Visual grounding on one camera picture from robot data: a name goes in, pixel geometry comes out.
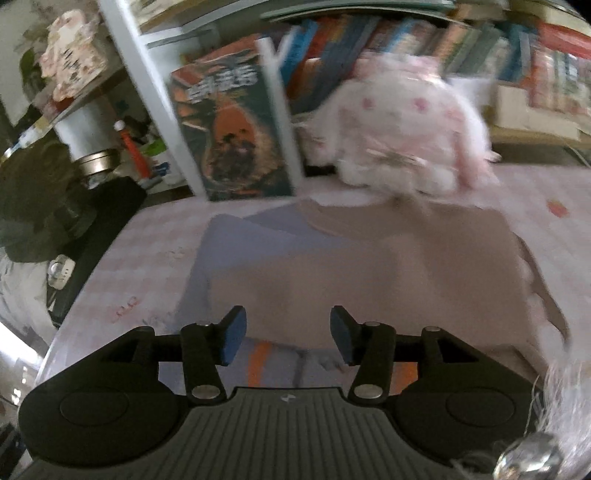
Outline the Harry Potter book box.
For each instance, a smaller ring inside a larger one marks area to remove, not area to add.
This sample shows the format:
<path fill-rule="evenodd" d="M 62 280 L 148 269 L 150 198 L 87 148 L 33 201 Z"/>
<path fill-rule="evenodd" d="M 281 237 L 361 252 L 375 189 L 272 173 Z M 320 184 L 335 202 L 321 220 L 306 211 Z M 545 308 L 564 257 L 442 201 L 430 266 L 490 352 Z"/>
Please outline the Harry Potter book box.
<path fill-rule="evenodd" d="M 174 70 L 169 94 L 209 200 L 297 192 L 303 166 L 270 37 L 243 37 Z"/>

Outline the red boxed book set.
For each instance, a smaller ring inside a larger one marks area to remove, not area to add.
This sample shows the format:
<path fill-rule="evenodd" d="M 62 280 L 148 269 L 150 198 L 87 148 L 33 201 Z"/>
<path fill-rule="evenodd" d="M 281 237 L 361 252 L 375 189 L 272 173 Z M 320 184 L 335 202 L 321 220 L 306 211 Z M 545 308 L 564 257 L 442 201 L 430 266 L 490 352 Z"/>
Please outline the red boxed book set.
<path fill-rule="evenodd" d="M 590 36 L 539 22 L 530 74 L 534 108 L 590 117 Z"/>

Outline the white metal shelf frame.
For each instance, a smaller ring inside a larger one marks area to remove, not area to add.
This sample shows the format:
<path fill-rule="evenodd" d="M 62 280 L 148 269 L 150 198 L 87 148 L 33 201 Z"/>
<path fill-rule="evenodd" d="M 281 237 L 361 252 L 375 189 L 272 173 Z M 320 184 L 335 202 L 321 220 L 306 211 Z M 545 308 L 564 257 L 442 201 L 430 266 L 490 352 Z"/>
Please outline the white metal shelf frame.
<path fill-rule="evenodd" d="M 146 21 L 133 13 L 129 1 L 41 1 L 53 22 L 61 13 L 81 9 L 89 17 L 100 13 L 112 65 L 125 69 L 174 163 L 193 194 L 204 195 L 197 164 L 173 113 L 169 75 L 181 66 L 180 56 L 204 53 L 256 30 L 273 19 L 273 12 L 315 8 L 341 10 L 399 9 L 444 15 L 453 1 L 164 1 L 165 9 Z"/>

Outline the olive green jacket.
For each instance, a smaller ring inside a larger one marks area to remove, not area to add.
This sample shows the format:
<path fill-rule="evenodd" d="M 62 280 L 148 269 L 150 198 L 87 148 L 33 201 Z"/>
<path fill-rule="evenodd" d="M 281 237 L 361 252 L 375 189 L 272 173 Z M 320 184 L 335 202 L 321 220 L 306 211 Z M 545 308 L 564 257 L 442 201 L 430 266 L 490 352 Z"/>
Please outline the olive green jacket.
<path fill-rule="evenodd" d="M 1 248 L 10 260 L 54 259 L 96 216 L 68 146 L 56 137 L 42 138 L 1 165 Z"/>

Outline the pink checkered desk mat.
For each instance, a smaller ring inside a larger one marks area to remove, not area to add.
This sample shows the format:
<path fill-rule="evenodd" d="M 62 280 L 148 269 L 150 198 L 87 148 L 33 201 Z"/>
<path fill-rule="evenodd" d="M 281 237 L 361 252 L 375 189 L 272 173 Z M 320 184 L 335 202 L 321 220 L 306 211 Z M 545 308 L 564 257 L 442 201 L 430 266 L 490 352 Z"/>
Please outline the pink checkered desk mat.
<path fill-rule="evenodd" d="M 496 173 L 498 185 L 463 194 L 459 201 L 506 216 L 531 249 L 574 346 L 582 348 L 590 338 L 590 172 L 507 164 Z M 293 211 L 290 199 L 209 203 L 196 197 L 139 211 L 91 272 L 38 380 L 48 380 L 134 327 L 174 332 L 201 243 L 241 221 L 297 234 Z"/>

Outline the grey and beige sweater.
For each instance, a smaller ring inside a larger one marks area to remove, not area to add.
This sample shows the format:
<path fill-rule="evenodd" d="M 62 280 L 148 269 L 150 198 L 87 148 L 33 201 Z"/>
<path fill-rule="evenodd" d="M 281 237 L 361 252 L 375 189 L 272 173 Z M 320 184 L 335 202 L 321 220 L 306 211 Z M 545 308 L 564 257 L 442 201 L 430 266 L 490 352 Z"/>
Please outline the grey and beige sweater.
<path fill-rule="evenodd" d="M 342 207 L 304 200 L 213 217 L 166 331 L 245 307 L 247 332 L 228 381 L 252 383 L 256 342 L 270 343 L 263 382 L 341 383 L 329 314 L 417 335 L 436 326 L 527 378 L 571 342 L 538 265 L 499 211 L 393 198 Z"/>

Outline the white green tub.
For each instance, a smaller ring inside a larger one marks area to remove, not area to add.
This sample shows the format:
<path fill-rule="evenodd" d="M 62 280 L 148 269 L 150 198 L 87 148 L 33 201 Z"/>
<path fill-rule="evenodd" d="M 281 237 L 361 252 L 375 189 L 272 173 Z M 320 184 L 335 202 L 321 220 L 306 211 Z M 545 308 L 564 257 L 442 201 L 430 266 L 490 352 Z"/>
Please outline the white green tub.
<path fill-rule="evenodd" d="M 176 186 L 183 181 L 183 176 L 176 166 L 173 156 L 162 139 L 156 139 L 142 146 L 140 152 L 150 162 L 152 171 L 169 186 Z"/>

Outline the row of leaning books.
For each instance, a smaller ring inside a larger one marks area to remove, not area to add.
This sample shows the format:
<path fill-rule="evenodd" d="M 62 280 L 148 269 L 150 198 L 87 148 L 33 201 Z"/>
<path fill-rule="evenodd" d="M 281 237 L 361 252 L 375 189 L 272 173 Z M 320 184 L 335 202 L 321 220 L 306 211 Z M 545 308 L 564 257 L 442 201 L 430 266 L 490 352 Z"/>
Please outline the row of leaning books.
<path fill-rule="evenodd" d="M 360 57 L 366 55 L 430 57 L 446 78 L 515 83 L 526 75 L 537 34 L 532 25 L 512 22 L 443 24 L 367 15 L 308 18 L 290 30 L 280 78 L 294 115 L 317 109 L 340 83 L 353 77 Z"/>

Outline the pink white plush bunny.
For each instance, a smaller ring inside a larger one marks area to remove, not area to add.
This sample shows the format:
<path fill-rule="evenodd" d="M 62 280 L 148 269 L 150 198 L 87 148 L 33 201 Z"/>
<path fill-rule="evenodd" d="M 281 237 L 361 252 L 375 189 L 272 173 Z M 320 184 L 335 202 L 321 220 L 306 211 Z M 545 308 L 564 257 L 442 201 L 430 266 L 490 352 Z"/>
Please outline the pink white plush bunny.
<path fill-rule="evenodd" d="M 442 197 L 497 181 L 481 113 L 434 57 L 365 52 L 294 126 L 308 164 L 334 167 L 349 186 Z"/>

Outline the white cloth on chair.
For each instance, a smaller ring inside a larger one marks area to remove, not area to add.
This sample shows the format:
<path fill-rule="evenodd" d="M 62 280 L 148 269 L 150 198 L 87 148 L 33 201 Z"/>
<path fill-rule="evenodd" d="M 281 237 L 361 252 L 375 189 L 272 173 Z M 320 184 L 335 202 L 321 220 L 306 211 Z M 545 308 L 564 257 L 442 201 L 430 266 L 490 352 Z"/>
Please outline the white cloth on chair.
<path fill-rule="evenodd" d="M 49 347 L 57 333 L 47 309 L 47 267 L 12 261 L 1 249 L 1 321 L 36 349 Z"/>

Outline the metal bowl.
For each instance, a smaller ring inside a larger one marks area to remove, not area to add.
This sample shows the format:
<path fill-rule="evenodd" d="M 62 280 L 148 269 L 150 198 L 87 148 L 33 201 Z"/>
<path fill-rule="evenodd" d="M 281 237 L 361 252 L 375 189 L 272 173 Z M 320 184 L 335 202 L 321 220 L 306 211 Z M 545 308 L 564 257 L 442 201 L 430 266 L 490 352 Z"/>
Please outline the metal bowl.
<path fill-rule="evenodd" d="M 112 172 L 120 165 L 120 152 L 114 148 L 97 151 L 77 159 L 73 165 L 82 178 Z"/>

